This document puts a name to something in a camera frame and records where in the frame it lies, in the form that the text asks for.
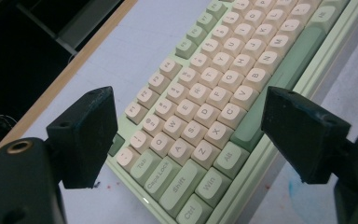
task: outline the keyboard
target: keyboard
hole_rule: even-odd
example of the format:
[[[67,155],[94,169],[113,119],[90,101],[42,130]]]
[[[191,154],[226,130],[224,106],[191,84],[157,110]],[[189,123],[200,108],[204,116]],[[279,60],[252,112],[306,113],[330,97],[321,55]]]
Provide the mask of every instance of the keyboard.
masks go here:
[[[311,98],[358,0],[212,1],[118,119],[106,163],[161,223],[233,223],[278,157],[268,86]]]

